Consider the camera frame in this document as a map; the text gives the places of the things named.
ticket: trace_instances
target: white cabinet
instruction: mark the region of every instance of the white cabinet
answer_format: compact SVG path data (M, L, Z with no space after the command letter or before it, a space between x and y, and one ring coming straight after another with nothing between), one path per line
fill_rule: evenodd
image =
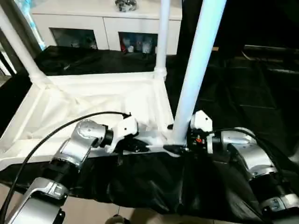
M31 13L47 46L121 50L132 45L138 50L136 43L142 35L143 40L152 42L154 52L160 3L159 0L137 0L137 9L124 13L118 11L114 0L46 0L34 7ZM168 55L177 53L181 19L181 0L172 0Z

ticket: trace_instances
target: tiled floor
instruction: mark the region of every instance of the tiled floor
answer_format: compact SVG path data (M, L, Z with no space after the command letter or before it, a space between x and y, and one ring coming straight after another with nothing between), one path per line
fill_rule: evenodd
M0 185L0 205L5 200L7 193L8 188ZM15 193L10 203L9 211L20 196L20 194ZM118 208L115 204L98 203L93 200L69 197L63 206L63 210L66 213L64 224L104 224L110 217L117 214ZM129 219L131 224L230 224L189 216L162 216L147 209L120 207L119 214Z

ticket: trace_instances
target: white tube frame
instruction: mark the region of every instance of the white tube frame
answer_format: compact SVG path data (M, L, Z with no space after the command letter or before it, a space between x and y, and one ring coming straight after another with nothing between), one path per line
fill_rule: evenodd
M170 139L172 143L185 144L186 133L212 52L225 3L226 0L204 0L202 3ZM162 77L165 77L167 74L166 49L170 5L171 0L161 0L155 73L162 75ZM1 6L0 28L28 71L31 81L35 84L48 84L49 79L37 67Z
M42 71L40 71L40 69L37 67L36 63L34 62L33 58L31 57L24 43L20 39L13 25L10 23L8 17L4 13L4 10L1 5L0 5L0 28L4 33L4 35L6 36L6 38L8 39L8 41L10 42L14 51L18 55L20 61L26 68L27 72L29 73L31 82L37 84L47 83L48 80L46 78L46 75Z
M171 142L186 143L186 134L213 49L226 0L204 0L174 120Z
M166 51L171 0L161 0L160 25L155 72L166 77Z

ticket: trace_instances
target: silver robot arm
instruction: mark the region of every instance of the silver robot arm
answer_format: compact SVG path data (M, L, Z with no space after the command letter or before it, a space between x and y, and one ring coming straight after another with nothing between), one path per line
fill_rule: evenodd
M36 178L5 220L6 224L61 224L65 213L61 206L70 187L78 180L92 147L114 151L118 141L137 134L133 117L122 120L111 130L92 120L77 123L71 137L54 155L41 177Z
M199 145L207 153L213 155L214 158L223 159L226 157L228 161L234 161L238 165L239 170L243 171L264 215L271 219L281 216L289 218L290 213L299 209L298 196L290 189L288 182L283 179L282 174L275 167L268 154L254 138L237 131L243 130L254 136L250 130L235 128L231 131L216 132L214 134L212 120L203 111L196 112L193 115L190 128L191 130L197 130L197 132L194 134L193 131L193 139L191 139L189 145L192 145L194 140L200 140Z

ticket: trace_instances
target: black cable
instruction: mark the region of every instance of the black cable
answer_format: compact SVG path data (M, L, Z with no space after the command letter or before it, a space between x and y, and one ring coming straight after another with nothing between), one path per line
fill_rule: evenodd
M260 145L260 147L266 152L266 154L269 156L269 158L271 159L271 161L273 162L274 166L276 167L276 169L282 174L282 168L278 165L278 163L275 160L275 157L272 153L271 150L269 150L268 145L270 145L268 142L266 142L265 140L255 136L254 134L239 129L239 128L223 128L223 129L218 129L218 130L213 130L208 132L208 134L212 134L212 133L221 133L223 131L236 131L236 132L240 132L243 134L246 134L248 136L250 136L251 138L253 138L254 140L256 140L256 142ZM288 163L290 163L290 166L293 168L293 171L299 175L299 168L293 164L293 162L284 154L280 151L280 149L276 146L274 146L273 144L271 144L271 149L274 150L275 152L277 152L280 156L282 156L283 158L286 159L286 161L288 161Z
M9 206L9 203L14 195L14 189L16 187L16 184L17 184L17 181L20 177L20 175L22 174L22 171L26 165L26 163L28 162L28 160L30 159L30 157L33 155L33 153L43 144L45 143L49 138L51 138L54 134L56 134L57 132L59 132L60 130L64 129L65 127L73 124L73 123L76 123L80 120L83 120L83 119L86 119L86 118L89 118L89 117L92 117L92 116L96 116L96 115L102 115L102 114L119 114L119 115L122 115L124 118L128 117L129 115L125 114L125 113L122 113L122 112L114 112L114 111L105 111L105 112L97 112L97 113L91 113L91 114L88 114L88 115L85 115L85 116L82 116L82 117L79 117L77 119L74 119L60 127L58 127L57 129L55 129L53 132L51 132L50 134L48 134L44 139L42 139L32 150L31 152L27 155L27 157L25 158L25 160L23 161L16 177L15 177L15 180L7 194L7 197L1 207L1 210L0 210L0 224L4 224L5 222L5 216L6 216L6 213L7 213L7 209L8 209L8 206Z

